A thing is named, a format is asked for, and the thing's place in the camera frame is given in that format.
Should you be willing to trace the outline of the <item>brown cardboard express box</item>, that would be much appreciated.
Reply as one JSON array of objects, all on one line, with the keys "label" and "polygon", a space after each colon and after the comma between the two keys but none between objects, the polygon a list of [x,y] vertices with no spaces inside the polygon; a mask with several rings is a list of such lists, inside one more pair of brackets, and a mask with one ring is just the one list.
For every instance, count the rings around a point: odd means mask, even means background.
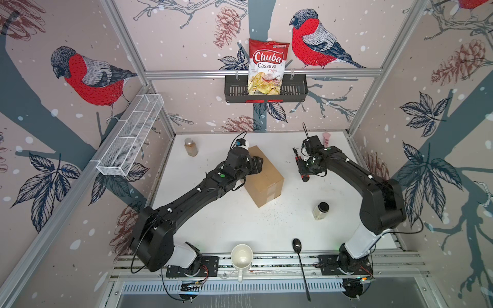
[{"label": "brown cardboard express box", "polygon": [[246,191],[260,208],[281,196],[285,179],[258,146],[250,147],[249,154],[263,159],[262,171],[249,175],[245,184]]}]

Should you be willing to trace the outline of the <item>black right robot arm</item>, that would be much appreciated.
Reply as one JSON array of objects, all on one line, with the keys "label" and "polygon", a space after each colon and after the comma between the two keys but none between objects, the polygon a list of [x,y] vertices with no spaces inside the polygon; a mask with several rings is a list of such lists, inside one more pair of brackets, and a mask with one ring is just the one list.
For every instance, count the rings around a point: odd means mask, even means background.
[{"label": "black right robot arm", "polygon": [[302,149],[308,159],[299,159],[297,165],[300,175],[306,177],[331,171],[349,183],[362,197],[360,224],[350,239],[341,245],[341,261],[363,259],[385,232],[406,220],[402,188],[398,181],[372,175],[335,146],[325,148],[318,141],[306,139]]}]

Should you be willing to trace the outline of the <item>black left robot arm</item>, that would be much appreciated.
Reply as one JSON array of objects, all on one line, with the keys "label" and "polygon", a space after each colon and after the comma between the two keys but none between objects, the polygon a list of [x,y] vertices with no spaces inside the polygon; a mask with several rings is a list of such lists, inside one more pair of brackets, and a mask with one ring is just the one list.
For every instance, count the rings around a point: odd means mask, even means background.
[{"label": "black left robot arm", "polygon": [[237,181],[245,182],[247,176],[262,172],[262,167],[263,158],[251,156],[246,148],[236,146],[195,188],[158,209],[142,209],[129,244],[134,257],[138,257],[150,272],[165,266],[178,266],[195,274],[200,268],[202,253],[189,242],[175,244],[174,234],[206,205],[229,191],[236,191]]}]

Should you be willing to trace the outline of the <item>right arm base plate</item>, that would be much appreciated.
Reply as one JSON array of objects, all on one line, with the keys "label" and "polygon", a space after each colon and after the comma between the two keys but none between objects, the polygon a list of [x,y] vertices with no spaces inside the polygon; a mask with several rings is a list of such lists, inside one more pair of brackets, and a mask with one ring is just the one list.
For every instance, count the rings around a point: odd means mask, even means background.
[{"label": "right arm base plate", "polygon": [[349,254],[318,256],[316,265],[324,276],[335,275],[359,275],[372,276],[373,268],[369,256],[361,259],[353,259]]}]

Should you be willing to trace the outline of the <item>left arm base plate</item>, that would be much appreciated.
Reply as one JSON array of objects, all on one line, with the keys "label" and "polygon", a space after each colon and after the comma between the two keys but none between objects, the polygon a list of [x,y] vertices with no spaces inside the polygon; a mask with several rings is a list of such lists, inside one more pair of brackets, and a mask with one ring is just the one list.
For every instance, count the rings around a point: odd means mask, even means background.
[{"label": "left arm base plate", "polygon": [[167,278],[206,278],[217,277],[219,257],[215,255],[201,256],[195,260],[189,268],[179,266],[167,266]]}]

